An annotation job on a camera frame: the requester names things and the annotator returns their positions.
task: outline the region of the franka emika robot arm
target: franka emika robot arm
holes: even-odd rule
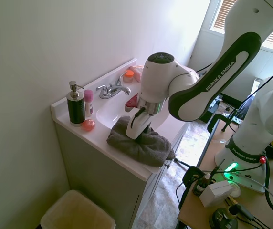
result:
[[[224,43],[219,57],[200,79],[190,74],[170,54],[151,55],[142,74],[138,97],[140,111],[131,118],[127,136],[136,139],[155,114],[161,111],[167,98],[169,112],[176,119],[190,122],[200,118],[211,101],[255,58],[262,42],[272,32],[273,0],[237,0],[226,17]],[[233,162],[237,163],[237,169],[256,167],[272,140],[273,80],[257,93],[244,122],[226,147],[215,156],[215,162],[218,165],[225,159],[220,166],[222,170]],[[248,170],[246,174],[264,184],[264,167]],[[264,192],[261,186],[243,176],[235,176],[234,181]]]

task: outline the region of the soap dispenser pump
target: soap dispenser pump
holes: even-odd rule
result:
[[[71,92],[66,96],[69,109],[70,122],[73,126],[81,126],[85,120],[84,113],[84,94],[77,91],[78,87],[76,81],[69,82]]]

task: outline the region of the white box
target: white box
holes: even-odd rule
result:
[[[233,191],[227,180],[208,185],[200,195],[200,200],[205,208],[220,204]]]

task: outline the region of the folded towel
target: folded towel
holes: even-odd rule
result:
[[[129,120],[129,116],[123,116],[112,127],[107,139],[109,145],[149,166],[161,167],[165,160],[175,158],[171,143],[152,128],[147,128],[136,140],[127,137]]]

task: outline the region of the orange jar lid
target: orange jar lid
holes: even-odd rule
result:
[[[131,71],[131,70],[126,70],[125,77],[131,78],[131,77],[133,77],[133,75],[134,75],[134,72],[133,72],[133,71]]]

